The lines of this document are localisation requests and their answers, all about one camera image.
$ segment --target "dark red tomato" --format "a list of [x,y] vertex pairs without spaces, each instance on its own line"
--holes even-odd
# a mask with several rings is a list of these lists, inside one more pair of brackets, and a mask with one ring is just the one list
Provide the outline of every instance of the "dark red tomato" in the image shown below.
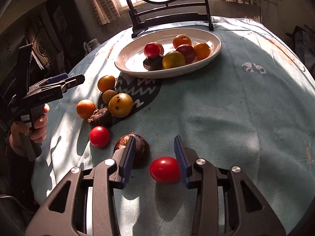
[[91,144],[97,148],[104,148],[109,143],[111,136],[107,128],[97,126],[90,132]]
[[150,42],[144,47],[143,52],[148,58],[156,58],[160,55],[161,49],[156,43]]
[[152,162],[150,175],[160,183],[175,183],[179,181],[179,169],[176,159],[172,157],[160,157]]
[[176,51],[184,55],[186,64],[193,62],[196,58],[196,51],[191,45],[188,44],[179,45]]

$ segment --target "blue gripper pad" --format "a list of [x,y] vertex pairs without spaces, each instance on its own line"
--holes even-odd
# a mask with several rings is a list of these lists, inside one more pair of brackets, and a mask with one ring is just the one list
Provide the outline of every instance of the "blue gripper pad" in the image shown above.
[[192,175],[192,168],[190,165],[190,161],[187,161],[185,157],[188,157],[188,155],[185,155],[184,152],[186,152],[182,140],[180,136],[176,136],[174,139],[174,151],[176,160],[178,163],[179,172],[182,178],[183,183],[188,188],[190,185],[189,177]]
[[130,174],[131,174],[131,169],[132,169],[132,164],[133,164],[133,159],[134,155],[136,152],[136,139],[134,137],[130,137],[129,139],[130,144],[126,146],[128,148],[127,150],[127,156],[125,159],[125,162],[122,167],[122,185],[125,187],[125,185],[129,182]]
[[51,77],[48,79],[48,81],[45,83],[45,85],[49,85],[49,84],[53,84],[56,82],[60,82],[62,80],[68,79],[68,74],[67,73],[63,73],[60,75],[56,75],[54,77]]

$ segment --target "finger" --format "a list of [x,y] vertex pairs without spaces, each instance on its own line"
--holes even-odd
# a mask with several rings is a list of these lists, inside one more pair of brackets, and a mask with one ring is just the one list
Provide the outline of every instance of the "finger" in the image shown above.
[[35,130],[31,135],[30,135],[30,139],[31,140],[35,140],[35,139],[39,139],[41,136],[43,136],[47,131],[47,125],[44,125],[43,127]]
[[43,114],[37,121],[34,122],[34,128],[39,129],[47,124],[48,117],[47,115]]
[[27,132],[29,132],[29,130],[30,130],[29,127],[21,121],[15,121],[11,126],[11,134],[12,135],[15,135],[18,133],[26,134]]
[[48,104],[45,104],[43,113],[48,113],[49,110],[50,110],[49,105],[48,105]]
[[46,137],[47,137],[47,135],[46,135],[46,133],[45,134],[43,134],[39,139],[35,139],[34,140],[34,143],[41,143],[41,142],[43,142],[45,139],[46,139]]

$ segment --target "tablecloth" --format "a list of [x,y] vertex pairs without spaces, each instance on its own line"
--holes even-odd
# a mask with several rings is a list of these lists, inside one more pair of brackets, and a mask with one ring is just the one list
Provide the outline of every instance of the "tablecloth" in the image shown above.
[[[119,51],[133,39],[124,30],[86,56],[70,72],[85,82],[49,103],[47,139],[36,160],[32,186],[42,203],[74,166],[89,169],[113,154],[118,139],[131,132],[151,147],[149,164],[172,156],[174,137],[214,166],[240,166],[264,195],[286,232],[301,219],[315,195],[313,138],[315,84],[295,54],[262,24],[249,19],[213,17],[220,54],[206,67],[170,79],[138,79],[114,65]],[[203,22],[150,28],[188,27],[208,31]],[[132,96],[133,114],[111,129],[105,150],[89,142],[89,126],[76,104],[98,104],[97,81],[117,78],[116,90]],[[157,184],[149,166],[133,170],[124,190],[115,191],[122,236],[190,235],[196,190],[182,183]],[[220,205],[220,229],[224,224]]]

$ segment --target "oval plate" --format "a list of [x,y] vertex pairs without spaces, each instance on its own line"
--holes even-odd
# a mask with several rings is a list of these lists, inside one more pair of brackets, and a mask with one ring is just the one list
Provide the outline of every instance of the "oval plate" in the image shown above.
[[[149,42],[159,42],[163,45],[165,55],[166,53],[175,50],[172,42],[174,37],[179,34],[188,36],[191,39],[193,46],[198,42],[207,43],[211,48],[210,55],[203,60],[181,67],[158,71],[146,70],[143,67],[143,61],[146,58],[143,53],[144,46]],[[138,78],[159,79],[174,77],[191,73],[206,66],[219,54],[220,48],[220,39],[210,32],[193,28],[166,29],[147,34],[129,43],[118,54],[115,66],[121,72]]]

